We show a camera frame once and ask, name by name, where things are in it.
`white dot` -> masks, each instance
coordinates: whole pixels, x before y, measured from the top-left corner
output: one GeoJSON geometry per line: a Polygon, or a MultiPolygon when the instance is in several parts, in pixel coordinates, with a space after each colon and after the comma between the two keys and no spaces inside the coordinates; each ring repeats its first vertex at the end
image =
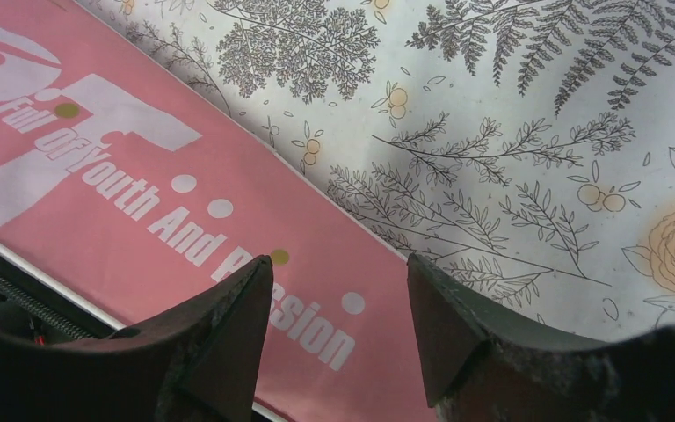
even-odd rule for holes
{"type": "Polygon", "coordinates": [[[38,101],[51,101],[61,96],[61,90],[58,88],[47,88],[35,94],[38,101]]]}
{"type": "Polygon", "coordinates": [[[198,184],[198,180],[189,174],[179,174],[172,180],[172,189],[179,193],[188,193],[198,184]]]}
{"type": "Polygon", "coordinates": [[[234,205],[227,200],[212,200],[208,204],[208,214],[213,218],[226,218],[234,212],[234,205]]]}
{"type": "Polygon", "coordinates": [[[348,292],[343,296],[343,309],[351,315],[358,315],[366,307],[363,296],[355,292],[348,292]]]}

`orange berry illustration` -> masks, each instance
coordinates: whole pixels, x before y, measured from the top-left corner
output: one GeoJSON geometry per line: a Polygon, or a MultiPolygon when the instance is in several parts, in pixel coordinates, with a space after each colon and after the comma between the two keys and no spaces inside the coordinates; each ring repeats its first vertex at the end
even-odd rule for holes
{"type": "Polygon", "coordinates": [[[319,145],[318,140],[310,139],[310,140],[307,141],[307,151],[308,152],[310,152],[312,154],[316,154],[317,152],[319,152],[319,147],[320,147],[320,145],[319,145]]]}
{"type": "Polygon", "coordinates": [[[607,195],[604,198],[604,208],[613,213],[619,213],[625,208],[625,198],[622,195],[607,195]]]}
{"type": "Polygon", "coordinates": [[[304,163],[314,165],[316,163],[316,154],[312,154],[311,152],[304,154],[304,163]]]}
{"type": "Polygon", "coordinates": [[[407,113],[407,109],[405,108],[404,105],[398,105],[394,106],[389,109],[389,115],[392,116],[392,118],[400,120],[401,118],[405,117],[405,114],[407,113]]]}
{"type": "Polygon", "coordinates": [[[578,189],[578,200],[584,205],[594,205],[599,202],[599,194],[601,192],[594,185],[583,185],[578,189]]]}
{"type": "Polygon", "coordinates": [[[389,104],[391,106],[404,106],[407,104],[407,91],[402,88],[395,88],[389,93],[389,104]]]}
{"type": "Polygon", "coordinates": [[[597,213],[597,212],[601,211],[602,209],[604,209],[604,198],[605,198],[605,196],[606,195],[604,195],[603,192],[599,192],[599,198],[597,199],[597,201],[595,203],[591,204],[590,206],[588,206],[587,208],[589,208],[594,213],[597,213]]]}
{"type": "Polygon", "coordinates": [[[135,7],[135,0],[123,0],[123,4],[120,6],[120,12],[129,15],[133,12],[135,7]]]}

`branch illustration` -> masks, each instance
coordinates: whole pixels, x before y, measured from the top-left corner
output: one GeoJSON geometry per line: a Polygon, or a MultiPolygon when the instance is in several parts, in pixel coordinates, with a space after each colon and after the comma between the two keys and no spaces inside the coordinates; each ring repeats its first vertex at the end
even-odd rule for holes
{"type": "Polygon", "coordinates": [[[235,20],[216,50],[220,75],[248,98],[276,76],[279,86],[290,83],[295,98],[310,104],[323,98],[328,81],[343,100],[353,98],[359,84],[374,73],[379,45],[376,28],[363,9],[338,7],[328,11],[326,0],[217,0],[209,4],[235,20]]]}
{"type": "Polygon", "coordinates": [[[558,251],[568,252],[578,273],[585,277],[584,272],[578,266],[580,252],[588,251],[599,244],[599,241],[587,244],[578,243],[577,235],[585,232],[589,225],[574,229],[575,213],[571,211],[568,214],[563,205],[551,207],[552,192],[549,189],[540,198],[540,182],[536,182],[531,191],[526,183],[523,186],[516,185],[516,188],[519,190],[519,198],[523,200],[520,202],[521,209],[512,209],[511,198],[508,195],[505,196],[505,204],[499,204],[504,214],[511,216],[512,226],[521,228],[534,226],[540,241],[549,243],[558,251]]]}
{"type": "Polygon", "coordinates": [[[196,91],[203,90],[217,93],[226,107],[226,114],[231,117],[229,102],[223,96],[210,73],[214,64],[211,56],[207,53],[208,47],[198,37],[192,37],[190,46],[186,47],[183,43],[182,31],[175,24],[171,24],[170,29],[171,38],[165,40],[159,35],[159,30],[147,20],[144,20],[142,25],[131,22],[126,28],[126,38],[134,44],[150,42],[151,49],[147,53],[157,60],[162,59],[161,55],[166,55],[164,62],[160,63],[169,71],[173,71],[176,66],[179,66],[197,72],[196,75],[187,77],[185,81],[187,85],[197,89],[196,91]]]}
{"type": "Polygon", "coordinates": [[[485,257],[477,263],[469,258],[461,258],[452,262],[450,266],[443,267],[443,270],[457,279],[462,286],[487,294],[490,299],[499,303],[507,301],[513,306],[515,301],[519,307],[523,306],[524,301],[531,305],[532,297],[540,296],[540,290],[534,282],[540,275],[548,272],[507,277],[495,259],[492,259],[491,264],[485,257]]]}
{"type": "Polygon", "coordinates": [[[378,236],[381,240],[387,242],[390,246],[406,255],[410,255],[411,253],[419,253],[425,255],[431,260],[443,258],[441,254],[431,251],[431,248],[427,248],[425,250],[414,248],[403,233],[395,233],[392,229],[386,229],[379,225],[369,226],[369,229],[373,231],[373,233],[376,234],[376,236],[378,236]]]}
{"type": "Polygon", "coordinates": [[[559,136],[545,142],[541,135],[551,125],[546,124],[544,119],[539,119],[525,123],[513,141],[502,142],[499,152],[490,153],[490,142],[503,134],[499,130],[501,125],[487,117],[483,119],[479,134],[474,138],[447,142],[442,146],[435,145],[438,136],[446,133],[444,126],[448,116],[442,112],[438,121],[430,120],[425,130],[413,135],[403,132],[389,141],[376,135],[373,138],[410,153],[413,156],[410,168],[415,171],[416,177],[420,176],[422,170],[426,170],[426,183],[451,187],[458,178],[456,172],[465,166],[471,165],[475,168],[481,183],[508,186],[512,179],[505,176],[505,167],[498,163],[500,159],[513,158],[521,161],[523,156],[531,156],[535,166],[544,165],[550,169],[553,165],[560,167],[565,164],[570,168],[581,166],[583,159],[575,154],[572,147],[588,143],[591,144],[594,155],[604,155],[619,151],[624,142],[630,142],[635,137],[635,131],[627,119],[619,119],[613,113],[602,113],[585,127],[573,127],[569,142],[560,142],[559,136]]]}
{"type": "MultiPolygon", "coordinates": [[[[395,169],[391,170],[391,172],[395,174],[395,176],[393,176],[394,179],[400,178],[403,183],[404,180],[408,180],[408,183],[412,185],[410,186],[409,192],[396,194],[392,192],[383,192],[381,181],[375,181],[374,178],[370,177],[365,171],[350,171],[348,168],[339,165],[332,166],[331,169],[333,179],[329,181],[327,189],[328,196],[360,222],[363,222],[369,227],[376,228],[381,226],[398,233],[412,234],[421,236],[425,239],[434,239],[458,249],[458,251],[453,251],[445,256],[433,257],[435,259],[447,258],[460,251],[478,251],[506,258],[510,261],[538,267],[541,269],[541,273],[557,271],[572,277],[577,277],[581,280],[588,280],[608,286],[608,284],[603,281],[591,279],[581,273],[572,273],[559,268],[555,269],[552,266],[516,258],[513,254],[505,254],[505,247],[498,243],[504,243],[508,239],[494,234],[494,232],[499,229],[500,223],[498,222],[498,219],[491,222],[490,219],[487,218],[490,214],[488,208],[478,207],[478,217],[474,207],[475,204],[469,199],[466,199],[464,209],[467,211],[461,212],[460,209],[452,211],[460,213],[462,218],[451,216],[448,207],[456,206],[442,205],[427,201],[423,189],[411,182],[410,174],[402,175],[395,169]],[[464,221],[464,216],[466,215],[469,215],[469,217],[464,221]],[[410,224],[404,225],[403,218],[405,221],[410,219],[410,224]],[[474,230],[470,230],[470,228],[480,229],[480,226],[482,226],[482,230],[486,230],[490,233],[489,236],[490,241],[494,245],[493,248],[490,248],[485,244],[483,236],[475,233],[474,230]],[[464,240],[455,240],[459,238],[457,234],[449,232],[448,230],[440,230],[442,228],[457,228],[459,231],[456,233],[461,231],[466,235],[466,238],[464,238],[464,240]]],[[[445,196],[449,199],[450,197],[454,197],[454,200],[448,201],[447,204],[459,204],[462,202],[459,196],[454,196],[451,193],[445,193],[445,196]]],[[[593,246],[595,246],[595,244],[586,244],[579,246],[578,249],[584,251],[586,247],[587,249],[591,249],[593,246]]]]}

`white logo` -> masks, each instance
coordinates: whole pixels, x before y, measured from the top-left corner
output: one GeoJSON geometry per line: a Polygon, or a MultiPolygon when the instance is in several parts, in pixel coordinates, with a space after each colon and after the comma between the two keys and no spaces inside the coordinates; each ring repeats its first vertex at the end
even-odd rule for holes
{"type": "MultiPolygon", "coordinates": [[[[3,28],[0,42],[60,64],[41,45],[3,28]]],[[[72,100],[91,116],[71,128],[60,128],[41,137],[35,141],[34,150],[0,165],[0,227],[32,207],[73,172],[108,158],[110,154],[105,150],[111,145],[102,143],[102,137],[111,132],[135,133],[168,151],[201,137],[174,116],[147,105],[101,76],[91,74],[62,89],[48,88],[61,74],[59,68],[1,54],[5,61],[0,65],[0,102],[10,101],[0,105],[4,123],[22,134],[50,124],[58,118],[32,105],[34,101],[59,96],[72,100]]]]}
{"type": "MultiPolygon", "coordinates": [[[[347,293],[342,300],[343,309],[358,315],[366,307],[363,297],[347,293]]],[[[304,302],[296,296],[286,296],[286,290],[278,283],[272,285],[270,324],[278,330],[287,331],[288,338],[297,341],[301,348],[317,354],[320,361],[333,371],[339,371],[356,346],[356,340],[345,331],[335,328],[327,319],[317,316],[320,305],[312,302],[305,309],[304,302]]]]}

